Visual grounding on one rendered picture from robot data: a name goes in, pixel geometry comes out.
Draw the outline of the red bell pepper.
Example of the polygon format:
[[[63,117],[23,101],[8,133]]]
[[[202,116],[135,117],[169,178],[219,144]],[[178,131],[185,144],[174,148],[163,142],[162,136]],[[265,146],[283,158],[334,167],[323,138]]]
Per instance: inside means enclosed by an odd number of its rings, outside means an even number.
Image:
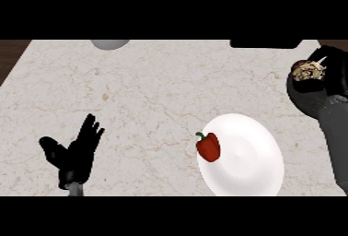
[[[196,143],[196,150],[200,157],[208,161],[213,162],[219,158],[219,143],[213,133],[205,135],[202,132],[196,133],[200,140]]]

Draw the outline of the grey rounded object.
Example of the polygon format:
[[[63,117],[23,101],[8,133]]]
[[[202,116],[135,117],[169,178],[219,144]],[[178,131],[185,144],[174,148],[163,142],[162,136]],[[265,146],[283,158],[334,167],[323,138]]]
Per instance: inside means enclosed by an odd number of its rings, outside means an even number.
[[[94,47],[104,51],[119,49],[128,42],[128,40],[91,40]]]

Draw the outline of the white plate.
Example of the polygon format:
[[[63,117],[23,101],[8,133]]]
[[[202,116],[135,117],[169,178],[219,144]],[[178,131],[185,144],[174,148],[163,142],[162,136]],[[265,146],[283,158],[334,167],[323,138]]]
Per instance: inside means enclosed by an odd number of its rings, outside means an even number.
[[[208,162],[197,156],[202,179],[215,195],[278,194],[284,162],[274,137],[253,118],[243,114],[219,115],[202,133],[216,135],[219,157]]]

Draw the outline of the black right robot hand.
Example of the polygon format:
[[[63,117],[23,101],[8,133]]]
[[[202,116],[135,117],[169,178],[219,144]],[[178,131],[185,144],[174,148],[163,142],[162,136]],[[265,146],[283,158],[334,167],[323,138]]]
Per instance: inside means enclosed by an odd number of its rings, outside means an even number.
[[[326,67],[323,87],[327,96],[348,98],[348,52],[333,46],[321,46],[305,59]]]

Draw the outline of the brown cupcake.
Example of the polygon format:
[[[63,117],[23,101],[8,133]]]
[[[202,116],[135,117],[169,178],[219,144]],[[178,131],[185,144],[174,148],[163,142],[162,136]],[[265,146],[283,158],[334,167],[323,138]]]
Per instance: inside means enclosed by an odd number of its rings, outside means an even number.
[[[308,79],[321,80],[326,67],[315,61],[300,60],[290,67],[292,78],[296,81]]]

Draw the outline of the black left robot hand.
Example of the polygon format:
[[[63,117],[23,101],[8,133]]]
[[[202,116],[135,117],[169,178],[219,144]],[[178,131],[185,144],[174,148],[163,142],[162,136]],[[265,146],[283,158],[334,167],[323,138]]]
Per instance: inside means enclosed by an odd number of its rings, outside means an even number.
[[[72,183],[84,184],[88,181],[95,148],[104,129],[98,127],[95,117],[88,114],[78,137],[65,147],[51,137],[39,138],[39,146],[48,163],[59,169],[59,188],[67,190]]]

